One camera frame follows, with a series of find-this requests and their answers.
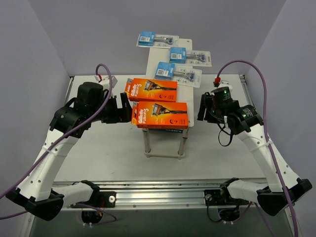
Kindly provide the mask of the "blue Harry's box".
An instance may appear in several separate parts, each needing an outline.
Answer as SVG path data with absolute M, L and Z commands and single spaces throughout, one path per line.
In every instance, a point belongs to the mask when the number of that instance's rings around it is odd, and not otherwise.
M 183 133 L 182 129 L 166 129 L 166 128 L 145 128 L 148 131 L 161 131 L 161 132 L 171 132 L 171 133 Z

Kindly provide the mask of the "orange Fusion5 razor box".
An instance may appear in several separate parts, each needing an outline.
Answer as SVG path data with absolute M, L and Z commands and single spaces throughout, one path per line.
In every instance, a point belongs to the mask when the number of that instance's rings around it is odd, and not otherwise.
M 186 129 L 189 126 L 187 104 L 183 102 L 134 102 L 131 123 L 138 128 Z
M 175 81 L 158 79 L 127 79 L 125 93 L 132 102 L 176 102 L 178 84 Z

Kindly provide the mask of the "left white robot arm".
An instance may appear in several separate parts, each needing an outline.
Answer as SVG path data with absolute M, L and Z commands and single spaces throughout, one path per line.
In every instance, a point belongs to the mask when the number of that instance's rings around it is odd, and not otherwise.
M 109 87 L 84 82 L 76 97 L 58 109 L 49 125 L 46 140 L 32 169 L 8 193 L 6 198 L 45 221 L 54 219 L 62 208 L 83 203 L 94 207 L 101 203 L 98 185 L 82 180 L 73 185 L 53 188 L 53 182 L 70 150 L 91 128 L 93 122 L 127 123 L 132 107 L 127 94 L 121 93 L 122 107 Z

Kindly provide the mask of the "Gillette SkinGuard blister pack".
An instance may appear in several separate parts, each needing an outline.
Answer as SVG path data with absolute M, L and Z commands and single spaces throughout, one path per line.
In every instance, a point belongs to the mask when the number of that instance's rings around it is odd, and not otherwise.
M 209 51 L 188 50 L 185 47 L 171 47 L 169 63 L 187 66 L 211 67 L 211 54 Z

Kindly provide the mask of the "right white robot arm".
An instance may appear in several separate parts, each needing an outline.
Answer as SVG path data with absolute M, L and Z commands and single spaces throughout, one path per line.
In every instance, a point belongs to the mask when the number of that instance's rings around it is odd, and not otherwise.
M 262 170 L 267 183 L 251 183 L 231 178 L 220 185 L 219 198 L 229 204 L 240 199 L 258 203 L 270 216 L 277 215 L 295 203 L 311 188 L 286 163 L 272 140 L 264 134 L 264 120 L 251 105 L 240 106 L 227 86 L 201 96 L 198 120 L 223 125 L 249 149 Z

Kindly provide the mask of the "clear blue-card razor blister pack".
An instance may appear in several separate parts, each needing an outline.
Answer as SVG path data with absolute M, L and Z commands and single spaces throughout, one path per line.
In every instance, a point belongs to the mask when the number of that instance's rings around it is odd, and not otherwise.
M 200 88 L 202 70 L 178 66 L 173 63 L 159 62 L 154 78 L 176 81 L 178 85 Z

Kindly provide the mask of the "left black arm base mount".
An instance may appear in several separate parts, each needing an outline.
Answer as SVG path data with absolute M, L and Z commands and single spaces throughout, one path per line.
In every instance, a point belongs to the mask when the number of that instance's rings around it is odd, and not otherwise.
M 98 208 L 114 208 L 117 193 L 114 191 L 98 192 L 92 197 L 89 205 Z

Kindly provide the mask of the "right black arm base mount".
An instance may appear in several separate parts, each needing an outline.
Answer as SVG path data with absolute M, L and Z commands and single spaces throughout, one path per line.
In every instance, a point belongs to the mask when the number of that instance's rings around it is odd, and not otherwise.
M 222 206 L 222 205 L 237 205 L 236 199 L 225 198 L 220 189 L 208 189 L 203 191 L 204 202 L 206 206 Z

